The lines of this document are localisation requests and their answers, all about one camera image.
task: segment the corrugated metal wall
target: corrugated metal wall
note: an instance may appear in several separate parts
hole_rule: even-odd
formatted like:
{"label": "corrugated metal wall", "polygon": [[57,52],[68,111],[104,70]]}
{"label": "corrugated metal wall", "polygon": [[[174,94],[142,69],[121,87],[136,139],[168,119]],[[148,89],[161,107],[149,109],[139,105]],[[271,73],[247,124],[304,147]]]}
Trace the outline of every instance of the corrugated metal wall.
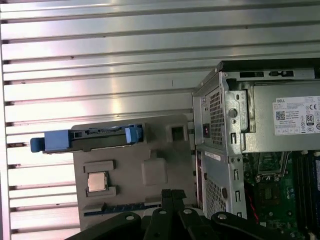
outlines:
{"label": "corrugated metal wall", "polygon": [[79,231],[72,154],[32,154],[31,137],[173,113],[192,129],[192,88],[220,60],[320,56],[315,0],[2,2],[4,239]]}

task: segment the ventilation grille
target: ventilation grille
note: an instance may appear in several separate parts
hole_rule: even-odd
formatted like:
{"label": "ventilation grille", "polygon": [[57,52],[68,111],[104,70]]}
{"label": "ventilation grille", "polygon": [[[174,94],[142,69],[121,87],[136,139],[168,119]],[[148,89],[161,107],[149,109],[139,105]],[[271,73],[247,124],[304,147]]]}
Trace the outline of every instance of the ventilation grille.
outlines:
{"label": "ventilation grille", "polygon": [[225,125],[224,111],[221,106],[219,89],[213,91],[210,99],[211,140],[214,145],[223,145],[221,127]]}
{"label": "ventilation grille", "polygon": [[226,212],[226,202],[222,196],[221,188],[210,178],[205,181],[206,217],[211,218],[216,212]]}

